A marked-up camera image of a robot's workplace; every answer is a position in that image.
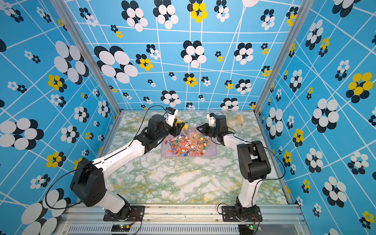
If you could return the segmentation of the clear ziploc bag of lollipops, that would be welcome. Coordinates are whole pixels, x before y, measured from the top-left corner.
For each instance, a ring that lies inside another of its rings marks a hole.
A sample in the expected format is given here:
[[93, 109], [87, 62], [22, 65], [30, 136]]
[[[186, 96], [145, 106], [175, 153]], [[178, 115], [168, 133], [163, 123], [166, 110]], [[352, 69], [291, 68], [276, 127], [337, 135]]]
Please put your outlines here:
[[243, 115], [236, 115], [236, 120], [238, 122], [238, 125], [243, 126], [244, 125], [244, 117]]

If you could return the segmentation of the yellow duck ziploc bag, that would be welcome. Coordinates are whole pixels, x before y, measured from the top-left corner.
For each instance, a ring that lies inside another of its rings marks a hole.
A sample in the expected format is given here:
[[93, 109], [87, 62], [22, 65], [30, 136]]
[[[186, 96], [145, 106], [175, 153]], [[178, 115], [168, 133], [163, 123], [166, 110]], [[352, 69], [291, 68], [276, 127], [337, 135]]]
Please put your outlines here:
[[176, 119], [177, 119], [176, 124], [183, 123], [183, 122], [185, 123], [181, 131], [182, 136], [188, 137], [195, 141], [201, 141], [205, 138], [205, 136], [196, 129], [197, 128], [196, 124], [189, 124], [187, 121], [182, 121], [178, 117]]

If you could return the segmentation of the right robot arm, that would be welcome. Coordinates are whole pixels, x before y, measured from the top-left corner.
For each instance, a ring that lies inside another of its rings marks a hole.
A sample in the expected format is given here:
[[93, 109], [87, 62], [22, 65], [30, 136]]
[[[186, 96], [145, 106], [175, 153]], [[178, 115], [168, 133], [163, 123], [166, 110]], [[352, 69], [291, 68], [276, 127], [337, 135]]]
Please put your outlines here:
[[260, 141], [246, 141], [237, 137], [227, 126], [224, 115], [210, 113], [208, 123], [196, 129], [232, 150], [238, 155], [239, 168], [243, 176], [242, 188], [235, 203], [235, 217], [238, 221], [262, 221], [259, 207], [256, 205], [256, 194], [261, 183], [271, 173], [271, 165], [265, 148]]

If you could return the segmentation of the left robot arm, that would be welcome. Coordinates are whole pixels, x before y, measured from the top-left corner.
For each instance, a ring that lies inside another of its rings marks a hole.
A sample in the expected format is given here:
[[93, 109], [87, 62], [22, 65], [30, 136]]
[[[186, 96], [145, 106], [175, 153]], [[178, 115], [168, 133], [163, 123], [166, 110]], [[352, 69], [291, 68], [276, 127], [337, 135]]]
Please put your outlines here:
[[74, 172], [71, 191], [85, 206], [104, 208], [112, 218], [125, 221], [131, 214], [130, 204], [107, 189], [105, 180], [128, 162], [156, 148], [167, 136], [179, 136], [185, 125], [172, 114], [153, 115], [148, 126], [124, 147], [92, 161], [83, 158]]

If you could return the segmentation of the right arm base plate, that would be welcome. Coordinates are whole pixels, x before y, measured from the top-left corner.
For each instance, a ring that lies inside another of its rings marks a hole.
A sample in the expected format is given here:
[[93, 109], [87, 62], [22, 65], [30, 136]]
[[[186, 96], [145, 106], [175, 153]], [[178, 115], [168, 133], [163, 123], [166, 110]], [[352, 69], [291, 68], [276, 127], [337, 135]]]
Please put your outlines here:
[[239, 205], [221, 207], [222, 219], [224, 222], [262, 222], [263, 218], [260, 208], [254, 205], [243, 208]]

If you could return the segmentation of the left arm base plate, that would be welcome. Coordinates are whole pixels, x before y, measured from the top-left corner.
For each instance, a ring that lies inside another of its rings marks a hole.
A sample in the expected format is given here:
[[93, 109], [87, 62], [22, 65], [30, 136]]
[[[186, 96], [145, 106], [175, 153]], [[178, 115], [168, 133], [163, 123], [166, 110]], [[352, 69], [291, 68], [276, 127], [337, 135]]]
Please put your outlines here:
[[111, 222], [136, 222], [142, 221], [145, 215], [145, 206], [130, 205], [126, 206], [119, 213], [113, 213], [105, 210], [103, 221]]

